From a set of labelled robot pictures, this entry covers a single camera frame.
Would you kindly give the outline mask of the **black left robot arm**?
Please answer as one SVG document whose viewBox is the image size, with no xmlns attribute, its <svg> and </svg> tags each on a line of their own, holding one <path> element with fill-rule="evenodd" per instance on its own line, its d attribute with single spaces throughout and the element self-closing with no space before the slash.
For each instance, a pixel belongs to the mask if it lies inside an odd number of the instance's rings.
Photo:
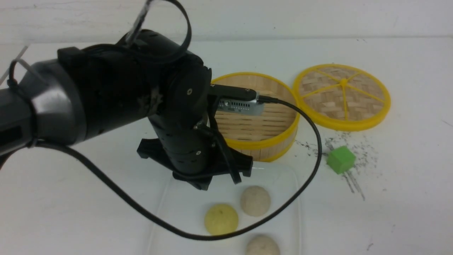
<svg viewBox="0 0 453 255">
<path fill-rule="evenodd" d="M 1 90 L 1 164 L 16 150 L 53 142 L 72 146 L 149 119 L 157 134 L 137 149 L 198 190 L 229 174 L 251 176 L 253 158 L 227 145 L 215 113 L 221 92 L 212 71 L 188 50 L 167 63 L 129 53 L 76 47 L 31 66 L 18 85 Z"/>
</svg>

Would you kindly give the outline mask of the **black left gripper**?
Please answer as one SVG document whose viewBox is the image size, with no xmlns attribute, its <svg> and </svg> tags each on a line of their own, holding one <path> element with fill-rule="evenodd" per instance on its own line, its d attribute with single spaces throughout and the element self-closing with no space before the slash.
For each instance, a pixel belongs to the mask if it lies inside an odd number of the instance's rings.
<svg viewBox="0 0 453 255">
<path fill-rule="evenodd" d="M 142 139 L 138 155 L 154 160 L 171 170 L 173 178 L 198 190 L 208 190 L 212 178 L 219 175 L 241 183 L 243 176 L 251 176 L 253 158 L 229 147 L 217 123 L 208 123 L 210 118 L 149 117 L 157 138 Z"/>
</svg>

